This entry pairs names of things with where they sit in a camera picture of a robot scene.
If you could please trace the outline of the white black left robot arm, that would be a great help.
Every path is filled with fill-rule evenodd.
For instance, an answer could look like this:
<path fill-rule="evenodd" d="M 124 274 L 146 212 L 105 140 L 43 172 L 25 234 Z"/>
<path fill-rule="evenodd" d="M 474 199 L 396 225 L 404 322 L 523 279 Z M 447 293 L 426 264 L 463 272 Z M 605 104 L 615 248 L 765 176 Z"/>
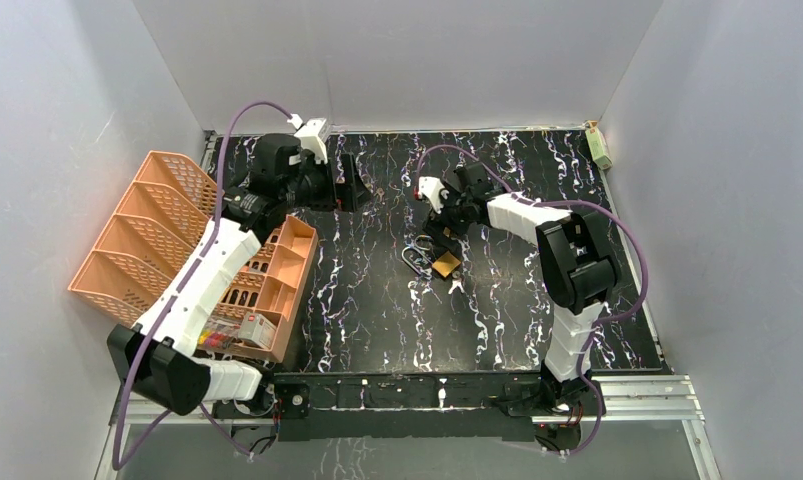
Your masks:
<path fill-rule="evenodd" d="M 272 133 L 242 179 L 222 183 L 211 220 L 161 296 L 130 327 L 118 325 L 107 347 L 122 382 L 120 408 L 132 394 L 187 415 L 205 402 L 237 401 L 252 416 L 271 411 L 274 387 L 237 360 L 197 358 L 203 327 L 236 275 L 295 209 L 356 212 L 371 198 L 354 156 L 326 160 L 303 137 Z"/>

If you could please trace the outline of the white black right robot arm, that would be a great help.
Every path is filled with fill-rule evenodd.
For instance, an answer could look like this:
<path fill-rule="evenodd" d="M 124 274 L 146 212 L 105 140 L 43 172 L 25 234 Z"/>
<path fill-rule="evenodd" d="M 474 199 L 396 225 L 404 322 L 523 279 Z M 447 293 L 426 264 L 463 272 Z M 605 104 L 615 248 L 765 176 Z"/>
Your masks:
<path fill-rule="evenodd" d="M 540 385 L 527 399 L 554 414 L 567 413 L 588 389 L 585 343 L 620 279 L 605 234 L 606 217 L 509 192 L 481 163 L 459 167 L 455 175 L 455 184 L 422 176 L 415 188 L 417 199 L 430 206 L 423 230 L 431 240 L 432 269 L 442 278 L 458 272 L 460 239 L 473 225 L 506 231 L 536 246 L 554 324 Z"/>

